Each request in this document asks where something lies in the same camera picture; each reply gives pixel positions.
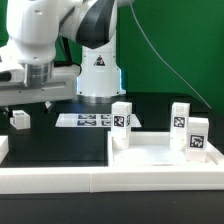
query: green backdrop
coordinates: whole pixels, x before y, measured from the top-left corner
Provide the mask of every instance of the green backdrop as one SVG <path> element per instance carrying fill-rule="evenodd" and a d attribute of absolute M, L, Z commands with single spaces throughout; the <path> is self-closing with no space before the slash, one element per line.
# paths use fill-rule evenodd
<path fill-rule="evenodd" d="M 7 0 L 0 3 L 0 45 L 7 41 Z M 161 56 L 224 115 L 224 1 L 136 0 L 134 9 Z M 152 52 L 137 28 L 130 7 L 119 9 L 117 63 L 129 92 L 189 90 Z M 81 62 L 81 47 L 70 44 Z M 60 50 L 57 59 L 62 59 Z"/>

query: small white block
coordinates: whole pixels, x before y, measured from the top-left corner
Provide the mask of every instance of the small white block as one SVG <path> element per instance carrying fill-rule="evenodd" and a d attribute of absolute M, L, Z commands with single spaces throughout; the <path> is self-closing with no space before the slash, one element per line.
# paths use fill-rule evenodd
<path fill-rule="evenodd" d="M 184 150 L 186 148 L 189 103 L 173 103 L 170 124 L 170 148 Z"/>
<path fill-rule="evenodd" d="M 17 130 L 30 128 L 30 115 L 23 110 L 14 110 L 13 117 L 10 118 L 10 123 Z"/>
<path fill-rule="evenodd" d="M 0 163 L 9 152 L 8 136 L 0 136 Z"/>
<path fill-rule="evenodd" d="M 112 104 L 111 135 L 115 149 L 129 148 L 129 135 L 131 133 L 132 103 L 116 102 Z"/>
<path fill-rule="evenodd" d="M 187 131 L 186 159 L 205 162 L 209 122 L 207 118 L 190 117 Z"/>
<path fill-rule="evenodd" d="M 113 137 L 129 138 L 131 133 L 132 103 L 116 102 L 112 104 L 111 134 Z"/>

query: white tray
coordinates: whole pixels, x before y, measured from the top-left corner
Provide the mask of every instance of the white tray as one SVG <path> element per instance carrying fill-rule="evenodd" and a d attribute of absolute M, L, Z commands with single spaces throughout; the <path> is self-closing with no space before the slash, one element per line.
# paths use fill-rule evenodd
<path fill-rule="evenodd" d="M 181 152 L 175 158 L 168 152 L 168 142 L 169 133 L 132 133 L 136 158 L 130 161 L 113 152 L 109 133 L 108 167 L 2 168 L 0 194 L 224 190 L 224 158 L 217 149 L 208 144 L 206 163 L 188 163 Z"/>
<path fill-rule="evenodd" d="M 224 156 L 208 142 L 206 162 L 187 161 L 183 151 L 171 150 L 169 132 L 132 132 L 127 150 L 112 147 L 108 135 L 109 166 L 216 166 L 224 164 Z"/>

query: black table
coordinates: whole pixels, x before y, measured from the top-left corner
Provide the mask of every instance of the black table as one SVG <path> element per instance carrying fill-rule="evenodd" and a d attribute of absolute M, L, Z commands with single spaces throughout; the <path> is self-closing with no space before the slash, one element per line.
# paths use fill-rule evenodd
<path fill-rule="evenodd" d="M 169 131 L 173 102 L 191 103 L 190 116 L 209 119 L 209 141 L 224 152 L 224 118 L 182 94 L 129 93 L 142 128 Z M 60 113 L 111 113 L 111 104 L 57 102 L 17 105 L 31 115 L 31 129 L 17 131 L 8 114 L 0 114 L 0 134 L 9 136 L 9 153 L 1 167 L 107 166 L 109 128 L 56 128 Z M 223 223 L 223 191 L 113 192 L 0 195 L 1 223 Z"/>

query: black cable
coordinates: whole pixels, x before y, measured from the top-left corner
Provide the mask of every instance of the black cable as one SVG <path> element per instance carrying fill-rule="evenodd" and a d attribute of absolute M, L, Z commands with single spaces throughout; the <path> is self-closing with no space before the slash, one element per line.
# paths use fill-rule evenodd
<path fill-rule="evenodd" d="M 212 109 L 211 106 L 208 104 L 208 102 L 177 72 L 175 71 L 163 58 L 162 56 L 158 53 L 158 51 L 154 48 L 153 44 L 151 43 L 151 41 L 148 39 L 148 37 L 146 36 L 144 30 L 142 29 L 137 16 L 135 14 L 135 11 L 133 9 L 132 3 L 130 3 L 130 8 L 131 8 L 131 12 L 133 15 L 133 18 L 140 30 L 140 32 L 142 33 L 143 37 L 145 38 L 146 42 L 148 43 L 148 45 L 150 46 L 150 48 L 153 50 L 153 52 L 157 55 L 157 57 L 185 84 L 187 85 L 203 102 L 204 104 L 207 105 L 208 108 Z"/>

